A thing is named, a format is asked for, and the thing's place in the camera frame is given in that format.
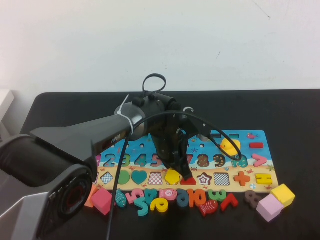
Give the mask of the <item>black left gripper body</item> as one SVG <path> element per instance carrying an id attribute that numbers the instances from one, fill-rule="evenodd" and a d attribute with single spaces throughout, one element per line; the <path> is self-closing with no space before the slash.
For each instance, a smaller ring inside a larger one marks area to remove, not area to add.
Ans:
<path id="1" fill-rule="evenodd" d="M 151 131 L 156 153 L 162 163 L 175 163 L 179 168 L 181 160 L 188 160 L 188 141 L 180 128 L 181 116 L 177 113 L 162 115 L 156 119 L 157 126 Z"/>

